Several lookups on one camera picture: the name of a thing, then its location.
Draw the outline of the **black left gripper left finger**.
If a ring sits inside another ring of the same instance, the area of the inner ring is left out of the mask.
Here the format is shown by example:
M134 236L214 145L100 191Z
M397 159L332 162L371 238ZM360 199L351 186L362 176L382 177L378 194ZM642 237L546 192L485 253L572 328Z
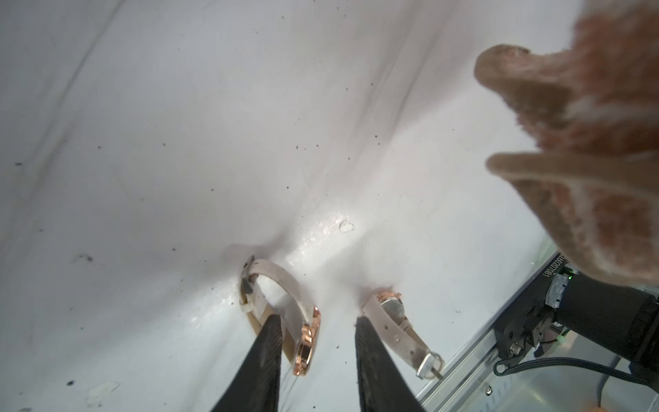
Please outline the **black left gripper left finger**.
M212 411L278 411L282 344L281 317L270 315Z

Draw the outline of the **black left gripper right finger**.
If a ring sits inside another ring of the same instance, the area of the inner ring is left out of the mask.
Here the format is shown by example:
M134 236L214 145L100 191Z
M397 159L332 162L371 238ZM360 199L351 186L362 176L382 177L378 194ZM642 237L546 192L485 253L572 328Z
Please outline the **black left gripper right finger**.
M355 349L361 411L424 411L365 316L356 320Z

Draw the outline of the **brown striped cloth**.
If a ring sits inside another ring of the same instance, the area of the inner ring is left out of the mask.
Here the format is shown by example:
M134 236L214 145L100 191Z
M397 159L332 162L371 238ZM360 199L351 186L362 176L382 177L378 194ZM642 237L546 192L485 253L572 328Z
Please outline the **brown striped cloth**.
M657 2L586 1L567 50L493 46L474 75L537 145L494 154L488 171L587 276L657 285Z

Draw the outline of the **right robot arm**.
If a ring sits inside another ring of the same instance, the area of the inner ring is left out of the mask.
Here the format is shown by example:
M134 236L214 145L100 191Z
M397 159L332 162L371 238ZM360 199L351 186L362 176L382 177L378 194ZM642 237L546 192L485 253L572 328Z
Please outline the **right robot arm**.
M541 355L545 346L559 343L566 331L629 361L628 372L566 357L525 360L530 351ZM494 374L499 377L541 367L577 367L658 389L657 297L595 281L560 253L497 318L494 335L499 354Z

